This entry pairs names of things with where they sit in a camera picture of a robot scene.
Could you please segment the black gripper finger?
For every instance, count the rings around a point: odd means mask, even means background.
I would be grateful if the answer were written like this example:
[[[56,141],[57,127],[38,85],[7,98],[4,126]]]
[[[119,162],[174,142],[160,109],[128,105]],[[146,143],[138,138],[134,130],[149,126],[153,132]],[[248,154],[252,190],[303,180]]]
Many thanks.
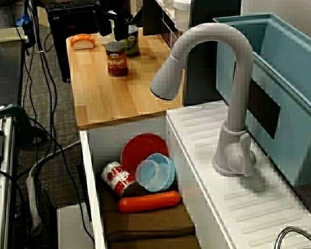
[[[96,21],[96,27],[101,36],[107,36],[112,33],[111,22],[109,20]]]
[[[125,21],[114,21],[114,35],[116,41],[124,40],[128,37],[129,24]]]

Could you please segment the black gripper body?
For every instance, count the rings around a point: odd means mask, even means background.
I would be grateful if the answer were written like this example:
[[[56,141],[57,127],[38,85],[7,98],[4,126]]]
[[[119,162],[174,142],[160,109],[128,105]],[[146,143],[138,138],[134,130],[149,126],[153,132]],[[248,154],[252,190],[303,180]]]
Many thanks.
[[[126,22],[131,22],[132,20],[132,15],[129,12],[103,12],[99,10],[94,11],[94,15],[96,18],[101,21],[105,22],[108,20],[119,20],[119,21],[126,21]]]

